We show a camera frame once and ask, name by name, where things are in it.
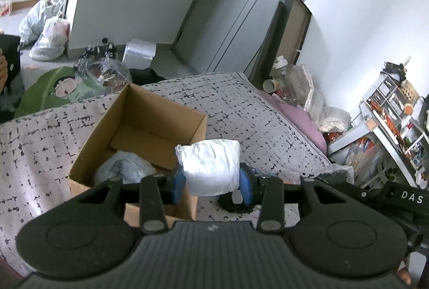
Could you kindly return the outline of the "black fuzzy soft object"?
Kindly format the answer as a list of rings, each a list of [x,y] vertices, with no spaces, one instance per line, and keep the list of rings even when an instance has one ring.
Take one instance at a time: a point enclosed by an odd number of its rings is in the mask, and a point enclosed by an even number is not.
[[[218,206],[228,213],[252,213],[253,205],[246,205],[241,193],[237,190],[217,197]]]

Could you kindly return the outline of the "white soft tissue pack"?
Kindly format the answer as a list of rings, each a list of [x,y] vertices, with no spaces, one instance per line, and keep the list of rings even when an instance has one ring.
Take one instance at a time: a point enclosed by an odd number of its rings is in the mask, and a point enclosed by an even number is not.
[[[177,145],[175,153],[192,196],[220,196],[239,189],[239,141],[202,140],[192,145]]]

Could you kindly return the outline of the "light blue fluffy cloth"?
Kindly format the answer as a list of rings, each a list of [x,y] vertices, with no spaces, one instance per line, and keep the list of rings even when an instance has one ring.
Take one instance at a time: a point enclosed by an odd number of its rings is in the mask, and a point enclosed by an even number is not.
[[[134,184],[155,173],[156,168],[137,154],[117,151],[97,169],[94,183],[98,185],[105,180],[118,178],[124,184]]]

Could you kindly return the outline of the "white desk shelf unit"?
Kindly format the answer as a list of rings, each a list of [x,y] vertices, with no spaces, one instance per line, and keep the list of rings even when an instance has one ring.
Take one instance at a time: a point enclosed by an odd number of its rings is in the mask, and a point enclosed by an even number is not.
[[[360,113],[352,127],[328,144],[334,154],[353,142],[373,135],[389,154],[412,187],[428,189],[428,127],[412,114],[415,104],[402,92],[399,83],[380,74],[359,103]]]

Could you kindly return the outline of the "brown cardboard box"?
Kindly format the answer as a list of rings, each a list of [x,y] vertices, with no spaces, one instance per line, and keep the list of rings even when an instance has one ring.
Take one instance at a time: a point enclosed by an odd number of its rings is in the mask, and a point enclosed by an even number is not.
[[[97,169],[118,151],[134,153],[159,173],[177,166],[175,148],[206,137],[207,116],[134,84],[126,86],[90,134],[71,167],[72,201],[84,197]]]

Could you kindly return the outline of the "pink pillow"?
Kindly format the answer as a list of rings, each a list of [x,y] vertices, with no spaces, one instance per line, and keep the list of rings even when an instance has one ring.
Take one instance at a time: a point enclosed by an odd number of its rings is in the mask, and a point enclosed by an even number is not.
[[[327,154],[325,138],[303,109],[291,106],[282,99],[278,99],[265,91],[260,90],[259,93],[289,122],[294,124],[323,154]]]

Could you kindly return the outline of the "white crumpled bags pile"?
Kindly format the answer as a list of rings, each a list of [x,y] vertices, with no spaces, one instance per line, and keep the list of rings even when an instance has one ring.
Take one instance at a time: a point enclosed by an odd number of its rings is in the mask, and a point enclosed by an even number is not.
[[[294,66],[291,83],[297,103],[309,115],[322,133],[345,132],[350,125],[350,114],[340,108],[329,107],[314,86],[312,76],[304,65]]]

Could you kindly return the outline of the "paper cup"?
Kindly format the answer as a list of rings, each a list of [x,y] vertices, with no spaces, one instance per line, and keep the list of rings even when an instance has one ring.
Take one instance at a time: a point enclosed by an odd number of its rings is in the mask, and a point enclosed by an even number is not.
[[[279,83],[275,79],[266,79],[262,84],[262,89],[266,93],[274,93],[279,88]]]

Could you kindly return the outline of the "clear plastic bottle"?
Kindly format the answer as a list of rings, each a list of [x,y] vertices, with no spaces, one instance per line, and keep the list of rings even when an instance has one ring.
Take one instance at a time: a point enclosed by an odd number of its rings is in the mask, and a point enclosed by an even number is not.
[[[271,76],[279,85],[276,94],[285,102],[292,106],[297,105],[297,96],[291,82],[292,67],[282,55],[276,57]]]

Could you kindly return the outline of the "black patterned white bedspread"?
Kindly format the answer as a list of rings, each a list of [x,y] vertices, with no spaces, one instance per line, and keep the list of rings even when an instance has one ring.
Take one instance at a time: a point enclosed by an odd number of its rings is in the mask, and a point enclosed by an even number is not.
[[[332,164],[277,104],[241,73],[169,79],[148,90],[205,113],[206,137],[237,140],[241,160],[286,182],[332,171]],[[40,111],[1,125],[1,259],[27,269],[15,238],[32,218],[70,197],[68,174],[114,95]]]

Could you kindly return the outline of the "clear plastic bag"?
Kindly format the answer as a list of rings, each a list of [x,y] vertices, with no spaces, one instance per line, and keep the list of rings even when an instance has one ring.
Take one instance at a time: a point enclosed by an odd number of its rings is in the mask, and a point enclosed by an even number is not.
[[[76,75],[95,95],[120,92],[125,86],[132,84],[128,68],[115,58],[80,58],[73,68]]]

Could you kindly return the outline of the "white small appliance box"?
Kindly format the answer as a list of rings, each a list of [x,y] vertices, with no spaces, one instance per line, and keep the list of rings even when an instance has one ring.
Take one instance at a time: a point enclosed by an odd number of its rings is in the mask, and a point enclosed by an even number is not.
[[[124,49],[122,62],[129,69],[147,69],[156,55],[156,44],[133,38]]]

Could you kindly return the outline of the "green cartoon cushion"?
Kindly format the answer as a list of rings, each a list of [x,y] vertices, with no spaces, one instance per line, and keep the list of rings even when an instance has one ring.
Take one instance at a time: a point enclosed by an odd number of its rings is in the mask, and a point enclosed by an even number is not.
[[[29,87],[14,113],[20,118],[50,108],[78,103],[91,97],[104,95],[105,90],[92,79],[79,76],[72,67],[47,71]]]

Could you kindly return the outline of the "grey door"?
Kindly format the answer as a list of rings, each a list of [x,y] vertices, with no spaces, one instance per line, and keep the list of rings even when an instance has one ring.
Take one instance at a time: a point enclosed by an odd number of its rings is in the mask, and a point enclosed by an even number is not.
[[[262,46],[279,0],[193,0],[173,53],[195,74],[245,71]]]

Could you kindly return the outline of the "dark folded table board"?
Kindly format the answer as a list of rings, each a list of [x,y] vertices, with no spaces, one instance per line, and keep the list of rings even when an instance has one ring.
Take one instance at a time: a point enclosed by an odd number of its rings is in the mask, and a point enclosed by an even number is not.
[[[312,13],[301,0],[279,0],[265,35],[249,81],[258,89],[270,77],[276,57],[282,55],[296,64],[302,49]]]

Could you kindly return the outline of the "white plastic bag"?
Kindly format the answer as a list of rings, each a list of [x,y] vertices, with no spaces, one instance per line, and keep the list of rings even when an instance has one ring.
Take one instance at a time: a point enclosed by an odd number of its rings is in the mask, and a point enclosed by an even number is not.
[[[65,51],[68,41],[69,22],[66,19],[52,17],[47,19],[44,29],[29,52],[35,61],[53,61]]]

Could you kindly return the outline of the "grey plastic bag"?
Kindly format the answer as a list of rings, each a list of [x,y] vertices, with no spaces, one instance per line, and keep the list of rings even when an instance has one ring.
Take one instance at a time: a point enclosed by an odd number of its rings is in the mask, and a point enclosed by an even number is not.
[[[39,0],[20,22],[18,33],[22,47],[39,39],[49,18],[60,17],[65,0]]]

